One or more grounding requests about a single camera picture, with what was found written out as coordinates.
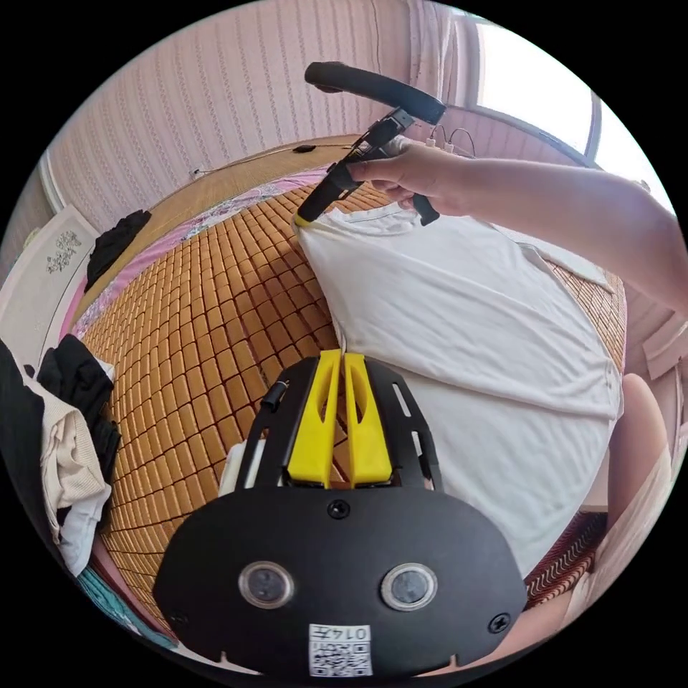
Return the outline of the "person's right hand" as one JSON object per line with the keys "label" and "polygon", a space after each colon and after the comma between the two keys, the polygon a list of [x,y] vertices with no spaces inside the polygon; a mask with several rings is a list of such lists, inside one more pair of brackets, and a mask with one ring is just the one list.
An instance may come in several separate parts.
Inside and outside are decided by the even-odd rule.
{"label": "person's right hand", "polygon": [[426,197],[441,215],[469,216],[474,213],[474,203],[466,172],[472,162],[403,139],[396,155],[351,163],[347,169],[354,181],[371,184],[404,208],[412,209],[413,197],[419,195]]}

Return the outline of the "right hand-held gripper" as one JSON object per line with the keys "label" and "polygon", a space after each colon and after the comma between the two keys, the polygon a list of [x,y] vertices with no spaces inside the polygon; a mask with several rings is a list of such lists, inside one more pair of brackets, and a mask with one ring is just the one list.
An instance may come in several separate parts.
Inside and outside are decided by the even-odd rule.
{"label": "right hand-held gripper", "polygon": [[382,118],[375,121],[362,134],[347,153],[337,163],[332,164],[324,179],[310,192],[293,215],[296,227],[308,227],[325,213],[336,201],[346,199],[361,186],[349,171],[355,163],[392,159],[405,150],[406,139],[403,134],[417,120],[436,125],[441,119],[441,108],[431,106],[418,114],[411,112],[410,106],[395,107]]}

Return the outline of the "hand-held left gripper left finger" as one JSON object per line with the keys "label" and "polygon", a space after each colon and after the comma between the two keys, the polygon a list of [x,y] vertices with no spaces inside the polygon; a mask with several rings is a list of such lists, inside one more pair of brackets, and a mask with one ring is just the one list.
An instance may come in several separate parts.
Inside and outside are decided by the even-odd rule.
{"label": "hand-held left gripper left finger", "polygon": [[287,473],[294,483],[330,487],[341,351],[323,350],[316,361]]}

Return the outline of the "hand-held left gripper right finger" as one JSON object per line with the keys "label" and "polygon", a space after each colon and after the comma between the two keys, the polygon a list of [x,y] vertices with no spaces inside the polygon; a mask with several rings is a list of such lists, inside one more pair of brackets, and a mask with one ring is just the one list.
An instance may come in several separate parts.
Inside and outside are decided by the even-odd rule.
{"label": "hand-held left gripper right finger", "polygon": [[387,484],[393,469],[365,357],[346,353],[343,364],[350,485]]}

